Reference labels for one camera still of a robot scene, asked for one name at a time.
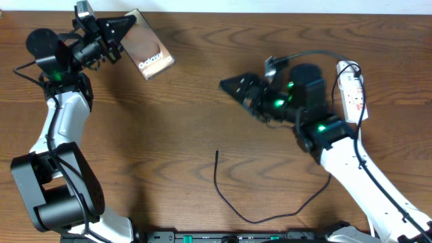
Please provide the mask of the Galaxy S25 Ultra smartphone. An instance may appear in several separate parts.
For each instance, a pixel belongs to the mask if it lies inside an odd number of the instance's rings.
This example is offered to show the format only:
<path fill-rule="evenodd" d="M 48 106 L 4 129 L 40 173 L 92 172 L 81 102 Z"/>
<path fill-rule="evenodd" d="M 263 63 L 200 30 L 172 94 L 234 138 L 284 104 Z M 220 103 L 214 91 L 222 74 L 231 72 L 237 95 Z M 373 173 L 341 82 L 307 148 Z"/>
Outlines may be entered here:
<path fill-rule="evenodd" d="M 138 9 L 129 11 L 125 16 L 134 16 L 136 22 L 121 44 L 145 80 L 153 79 L 176 63 L 174 56 Z"/>

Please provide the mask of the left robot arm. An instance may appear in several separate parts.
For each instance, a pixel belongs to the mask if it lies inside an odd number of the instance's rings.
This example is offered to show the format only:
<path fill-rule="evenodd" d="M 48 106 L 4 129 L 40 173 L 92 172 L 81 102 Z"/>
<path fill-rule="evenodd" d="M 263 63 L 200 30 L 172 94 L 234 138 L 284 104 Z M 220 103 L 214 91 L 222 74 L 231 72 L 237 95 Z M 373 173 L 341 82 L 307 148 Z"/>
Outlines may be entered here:
<path fill-rule="evenodd" d="M 84 70 L 118 61 L 121 41 L 135 22 L 134 16 L 78 16 L 71 32 L 39 28 L 26 39 L 42 71 L 35 84 L 43 90 L 48 113 L 30 152 L 12 160 L 11 174 L 40 232 L 93 242 L 140 240 L 132 221 L 105 205 L 101 185 L 80 150 L 94 99 Z"/>

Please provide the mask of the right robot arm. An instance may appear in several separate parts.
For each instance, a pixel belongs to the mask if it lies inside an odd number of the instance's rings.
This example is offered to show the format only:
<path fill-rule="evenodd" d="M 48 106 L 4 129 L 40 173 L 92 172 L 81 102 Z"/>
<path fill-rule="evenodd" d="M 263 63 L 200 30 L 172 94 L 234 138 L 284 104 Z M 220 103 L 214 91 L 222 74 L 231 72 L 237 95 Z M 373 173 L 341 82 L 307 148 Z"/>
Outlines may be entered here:
<path fill-rule="evenodd" d="M 353 130 L 330 112 L 326 81 L 313 64 L 290 70 L 287 90 L 245 73 L 221 80 L 220 88 L 256 119 L 292 123 L 298 146 L 346 189 L 371 220 L 382 242 L 430 242 L 431 218 L 398 191 L 369 157 Z"/>

